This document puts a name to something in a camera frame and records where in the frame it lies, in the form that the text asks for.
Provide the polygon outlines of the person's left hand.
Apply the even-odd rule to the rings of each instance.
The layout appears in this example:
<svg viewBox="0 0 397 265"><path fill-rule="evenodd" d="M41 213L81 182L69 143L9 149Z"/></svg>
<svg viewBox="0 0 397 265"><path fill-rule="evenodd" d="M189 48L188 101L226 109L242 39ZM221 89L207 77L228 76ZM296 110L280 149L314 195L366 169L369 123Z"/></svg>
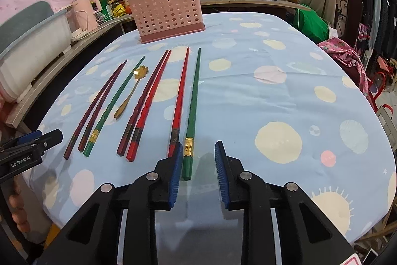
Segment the person's left hand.
<svg viewBox="0 0 397 265"><path fill-rule="evenodd" d="M17 228L22 233L30 232L30 224L28 222L28 216L24 209L24 200L22 197L22 191L16 178L13 180L11 193L8 198L9 205L12 209L12 219L17 225Z"/></svg>

